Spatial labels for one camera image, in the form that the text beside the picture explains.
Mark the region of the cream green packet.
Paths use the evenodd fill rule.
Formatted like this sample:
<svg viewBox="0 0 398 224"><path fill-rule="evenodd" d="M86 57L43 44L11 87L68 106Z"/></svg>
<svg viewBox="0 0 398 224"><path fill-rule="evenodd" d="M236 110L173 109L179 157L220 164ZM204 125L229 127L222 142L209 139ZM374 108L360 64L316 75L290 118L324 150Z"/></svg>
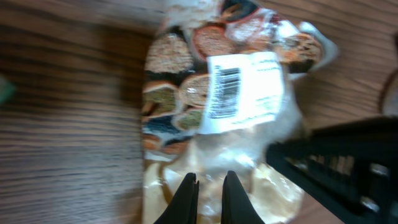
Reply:
<svg viewBox="0 0 398 224"><path fill-rule="evenodd" d="M0 76L0 104L6 102L15 92L15 86L3 75Z"/></svg>

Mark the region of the brown white snack bag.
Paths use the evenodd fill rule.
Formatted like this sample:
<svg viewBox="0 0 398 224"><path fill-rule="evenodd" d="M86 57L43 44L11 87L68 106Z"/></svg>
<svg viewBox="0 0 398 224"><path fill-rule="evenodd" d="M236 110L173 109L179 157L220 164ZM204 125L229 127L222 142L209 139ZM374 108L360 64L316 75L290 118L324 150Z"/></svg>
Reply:
<svg viewBox="0 0 398 224"><path fill-rule="evenodd" d="M263 222L291 221L304 192L265 153L308 136L293 82L337 55L312 24L254 1L166 1L144 69L142 221L154 223L192 172L198 223L219 223L230 170Z"/></svg>

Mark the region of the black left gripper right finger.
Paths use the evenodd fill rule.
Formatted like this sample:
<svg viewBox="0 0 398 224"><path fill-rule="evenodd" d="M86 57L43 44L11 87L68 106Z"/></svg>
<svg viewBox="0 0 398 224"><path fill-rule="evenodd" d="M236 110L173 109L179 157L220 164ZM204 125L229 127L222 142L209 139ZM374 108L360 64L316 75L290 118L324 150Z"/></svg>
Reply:
<svg viewBox="0 0 398 224"><path fill-rule="evenodd" d="M221 224L264 224L237 174L231 170L223 183Z"/></svg>

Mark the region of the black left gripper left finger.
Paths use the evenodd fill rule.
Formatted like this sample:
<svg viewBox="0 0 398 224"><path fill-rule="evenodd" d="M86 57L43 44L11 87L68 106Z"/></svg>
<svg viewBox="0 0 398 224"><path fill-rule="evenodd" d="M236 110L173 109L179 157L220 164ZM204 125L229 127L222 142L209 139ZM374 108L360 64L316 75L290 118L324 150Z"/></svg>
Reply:
<svg viewBox="0 0 398 224"><path fill-rule="evenodd" d="M188 173L154 224L196 224L198 193L199 181L194 173Z"/></svg>

